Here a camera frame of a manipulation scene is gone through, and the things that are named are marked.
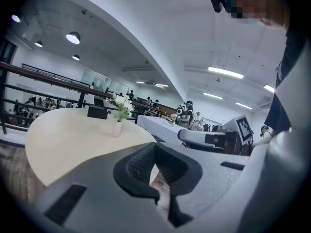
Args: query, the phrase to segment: patterned tablecloth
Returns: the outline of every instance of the patterned tablecloth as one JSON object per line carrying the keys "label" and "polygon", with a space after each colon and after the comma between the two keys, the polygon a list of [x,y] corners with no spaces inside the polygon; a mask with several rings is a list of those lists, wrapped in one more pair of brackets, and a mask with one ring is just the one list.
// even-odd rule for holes
{"label": "patterned tablecloth", "polygon": [[185,130],[181,126],[172,125],[165,119],[155,116],[138,116],[137,124],[167,143],[181,145],[182,141],[178,139],[177,134],[180,130]]}

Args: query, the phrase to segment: black box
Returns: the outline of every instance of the black box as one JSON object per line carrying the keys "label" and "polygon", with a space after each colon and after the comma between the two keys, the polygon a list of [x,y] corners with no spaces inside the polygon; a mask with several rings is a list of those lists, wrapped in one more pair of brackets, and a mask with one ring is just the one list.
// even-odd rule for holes
{"label": "black box", "polygon": [[88,117],[107,119],[108,109],[101,106],[90,105],[87,112]]}

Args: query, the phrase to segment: round table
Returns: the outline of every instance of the round table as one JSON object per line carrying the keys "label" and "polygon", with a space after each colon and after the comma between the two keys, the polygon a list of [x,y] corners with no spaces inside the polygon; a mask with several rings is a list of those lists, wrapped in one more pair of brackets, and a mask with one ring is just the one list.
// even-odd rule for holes
{"label": "round table", "polygon": [[[143,128],[124,120],[119,137],[111,135],[115,119],[87,117],[87,110],[63,108],[46,112],[29,127],[26,154],[41,182],[48,186],[64,174],[96,156],[131,146],[156,142]],[[156,177],[156,166],[150,181]]]}

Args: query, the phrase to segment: pink vase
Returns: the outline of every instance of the pink vase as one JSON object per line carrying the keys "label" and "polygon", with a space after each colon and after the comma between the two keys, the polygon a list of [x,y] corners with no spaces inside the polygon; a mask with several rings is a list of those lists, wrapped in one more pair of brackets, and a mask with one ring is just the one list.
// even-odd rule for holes
{"label": "pink vase", "polygon": [[121,127],[122,127],[122,122],[115,122],[112,128],[112,136],[113,137],[119,137],[121,134]]}

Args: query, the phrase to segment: wooden floor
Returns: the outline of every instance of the wooden floor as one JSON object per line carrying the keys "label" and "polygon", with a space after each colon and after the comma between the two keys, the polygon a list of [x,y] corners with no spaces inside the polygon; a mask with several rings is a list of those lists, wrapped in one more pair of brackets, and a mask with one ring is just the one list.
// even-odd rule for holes
{"label": "wooden floor", "polygon": [[31,169],[25,149],[0,143],[0,174],[9,191],[26,203],[45,189]]}
{"label": "wooden floor", "polygon": [[[45,189],[31,169],[25,149],[0,143],[0,175],[9,191],[26,203],[32,203]],[[170,203],[169,186],[160,174],[150,186],[160,192],[157,208],[163,217],[167,218]]]}

